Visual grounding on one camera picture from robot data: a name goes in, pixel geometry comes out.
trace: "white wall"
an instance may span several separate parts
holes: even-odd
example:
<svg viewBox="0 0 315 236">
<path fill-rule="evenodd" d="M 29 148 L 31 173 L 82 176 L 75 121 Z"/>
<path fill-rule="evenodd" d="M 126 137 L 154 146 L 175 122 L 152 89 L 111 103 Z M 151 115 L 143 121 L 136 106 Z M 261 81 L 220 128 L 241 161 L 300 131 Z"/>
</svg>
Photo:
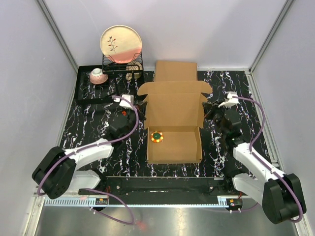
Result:
<svg viewBox="0 0 315 236">
<path fill-rule="evenodd" d="M 315 232 L 315 1 L 297 0 L 254 71 L 287 173 L 299 176 Z"/>
<path fill-rule="evenodd" d="M 17 236 L 75 72 L 34 0 L 0 1 L 0 235 Z"/>
<path fill-rule="evenodd" d="M 146 68 L 157 59 L 200 68 L 249 67 L 285 0 L 46 0 L 79 65 L 101 63 L 99 40 L 113 25 L 134 28 Z"/>
</svg>

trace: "metallic floor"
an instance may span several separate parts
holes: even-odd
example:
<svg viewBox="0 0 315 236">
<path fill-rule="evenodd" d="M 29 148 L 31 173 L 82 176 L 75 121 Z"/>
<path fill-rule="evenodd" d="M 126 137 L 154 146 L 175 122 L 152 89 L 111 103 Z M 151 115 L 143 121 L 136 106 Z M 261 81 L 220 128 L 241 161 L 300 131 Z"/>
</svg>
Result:
<svg viewBox="0 0 315 236">
<path fill-rule="evenodd" d="M 244 208 L 253 205 L 244 199 Z M 133 208 L 140 224 L 128 226 L 87 208 L 45 206 L 36 236 L 296 236 L 294 225 L 274 225 L 262 208 L 241 214 L 216 213 L 200 208 Z M 104 212 L 129 220 L 123 208 Z"/>
</svg>

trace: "cardboard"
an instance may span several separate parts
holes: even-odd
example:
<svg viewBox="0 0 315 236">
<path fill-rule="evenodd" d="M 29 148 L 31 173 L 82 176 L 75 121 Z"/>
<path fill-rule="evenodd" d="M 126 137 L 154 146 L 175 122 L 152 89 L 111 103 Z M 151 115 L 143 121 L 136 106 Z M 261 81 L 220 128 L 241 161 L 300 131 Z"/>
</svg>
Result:
<svg viewBox="0 0 315 236">
<path fill-rule="evenodd" d="M 180 81 L 176 73 L 179 70 L 186 71 L 191 80 L 180 73 L 186 79 Z M 139 88 L 138 95 L 147 94 L 148 102 L 144 122 L 148 129 L 148 163 L 201 162 L 199 128 L 203 127 L 204 120 L 202 102 L 207 101 L 201 93 L 212 93 L 212 88 L 204 81 L 197 81 L 196 72 L 195 63 L 158 61 L 155 81 Z M 168 81 L 163 81 L 162 75 L 168 77 Z M 163 142 L 151 141 L 150 135 L 155 131 L 163 133 Z"/>
</svg>

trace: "marble pattern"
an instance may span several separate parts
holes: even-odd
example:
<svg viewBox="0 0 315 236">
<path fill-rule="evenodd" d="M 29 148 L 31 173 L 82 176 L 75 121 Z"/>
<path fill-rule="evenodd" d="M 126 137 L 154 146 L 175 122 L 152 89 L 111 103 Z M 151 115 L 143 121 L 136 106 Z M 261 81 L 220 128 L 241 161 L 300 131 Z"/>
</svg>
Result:
<svg viewBox="0 0 315 236">
<path fill-rule="evenodd" d="M 146 71 L 144 79 L 138 81 L 136 88 L 143 82 L 152 81 L 153 76 L 153 71 Z M 244 71 L 198 71 L 198 80 L 204 80 L 212 86 L 213 93 L 207 97 L 212 102 L 223 100 L 226 91 L 236 91 L 239 96 L 252 97 Z M 118 81 L 120 89 L 130 90 L 130 82 L 123 76 L 119 77 Z M 80 89 L 85 91 L 83 97 L 101 97 L 103 93 L 92 84 L 85 85 L 84 88 L 80 86 Z M 109 91 L 113 91 L 113 86 L 109 87 Z M 254 105 L 240 101 L 240 104 L 234 109 L 241 115 L 243 134 L 249 140 L 252 139 L 260 128 Z M 123 108 L 119 107 L 117 103 L 82 107 L 73 101 L 61 147 L 64 149 L 77 148 L 94 142 L 106 133 L 111 118 L 122 111 Z M 85 166 L 84 169 L 98 169 L 106 176 L 222 177 L 226 161 L 232 159 L 226 153 L 214 123 L 209 120 L 204 122 L 204 127 L 201 129 L 203 160 L 200 164 L 147 164 L 147 135 L 143 122 L 140 122 L 117 156 L 101 159 Z M 263 136 L 258 138 L 254 148 L 267 160 L 270 160 Z M 233 164 L 237 168 L 243 168 L 239 162 Z"/>
</svg>

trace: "black wire dish rack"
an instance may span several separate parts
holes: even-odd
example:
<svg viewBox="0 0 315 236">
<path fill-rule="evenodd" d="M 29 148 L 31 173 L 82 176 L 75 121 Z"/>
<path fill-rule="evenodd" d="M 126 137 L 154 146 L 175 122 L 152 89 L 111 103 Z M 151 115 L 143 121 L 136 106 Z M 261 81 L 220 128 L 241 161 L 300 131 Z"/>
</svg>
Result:
<svg viewBox="0 0 315 236">
<path fill-rule="evenodd" d="M 90 82 L 90 73 L 95 68 L 101 68 L 103 74 L 108 75 L 105 83 L 94 85 Z M 74 99 L 78 105 L 111 103 L 111 96 L 122 94 L 131 94 L 135 100 L 142 100 L 143 96 L 136 93 L 144 83 L 142 53 L 135 54 L 131 62 L 121 64 L 114 62 L 109 55 L 103 55 L 102 65 L 79 67 Z"/>
</svg>

